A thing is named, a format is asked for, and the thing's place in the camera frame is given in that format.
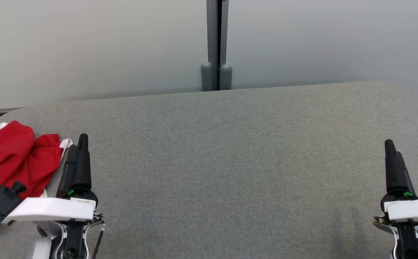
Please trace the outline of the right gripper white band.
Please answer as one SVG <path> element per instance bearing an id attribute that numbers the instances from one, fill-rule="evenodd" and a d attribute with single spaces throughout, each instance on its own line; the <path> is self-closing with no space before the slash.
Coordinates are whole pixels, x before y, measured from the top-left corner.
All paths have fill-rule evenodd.
<path id="1" fill-rule="evenodd" d="M 386 191 L 407 191 L 400 195 L 386 194 L 381 200 L 383 216 L 374 217 L 374 224 L 395 226 L 397 223 L 418 223 L 418 198 L 403 155 L 394 142 L 387 139 L 385 145 Z"/>

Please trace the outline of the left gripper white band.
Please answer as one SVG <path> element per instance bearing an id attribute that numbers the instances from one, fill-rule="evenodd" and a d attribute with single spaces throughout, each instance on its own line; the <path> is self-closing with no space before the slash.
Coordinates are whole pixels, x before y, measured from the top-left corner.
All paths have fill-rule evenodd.
<path id="1" fill-rule="evenodd" d="M 85 198 L 65 198 L 71 190 L 74 176 L 74 187 L 92 188 L 90 153 L 88 150 L 88 135 L 81 134 L 78 145 L 69 147 L 62 176 L 56 192 L 56 198 L 41 196 L 26 198 L 2 223 L 11 225 L 13 222 L 88 222 L 103 220 L 103 215 L 96 213 L 97 202 Z"/>

